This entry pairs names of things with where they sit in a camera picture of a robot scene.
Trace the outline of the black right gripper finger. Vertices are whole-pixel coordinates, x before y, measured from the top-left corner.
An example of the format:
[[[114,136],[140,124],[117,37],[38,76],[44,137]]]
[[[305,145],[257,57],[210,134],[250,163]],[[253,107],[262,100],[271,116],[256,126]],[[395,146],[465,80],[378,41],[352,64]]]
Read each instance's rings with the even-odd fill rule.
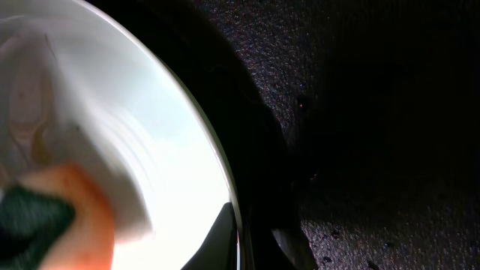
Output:
[[[237,227],[231,202],[223,205],[199,250],[181,270],[236,270]]]

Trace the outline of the yellow sponge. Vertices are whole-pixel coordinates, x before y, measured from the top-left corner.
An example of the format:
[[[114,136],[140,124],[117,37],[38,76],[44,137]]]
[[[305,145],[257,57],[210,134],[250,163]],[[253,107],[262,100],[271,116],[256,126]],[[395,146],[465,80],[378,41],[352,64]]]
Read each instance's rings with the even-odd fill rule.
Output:
[[[1,172],[2,269],[107,270],[113,250],[113,210],[78,166]]]

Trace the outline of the light green plate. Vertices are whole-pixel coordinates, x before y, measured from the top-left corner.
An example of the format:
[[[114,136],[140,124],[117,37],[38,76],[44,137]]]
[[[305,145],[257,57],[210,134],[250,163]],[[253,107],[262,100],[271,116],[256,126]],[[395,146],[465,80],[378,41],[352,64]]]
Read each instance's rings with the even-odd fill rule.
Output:
[[[189,91],[85,1],[1,2],[1,172],[87,173],[114,217],[109,269],[182,269],[237,202]]]

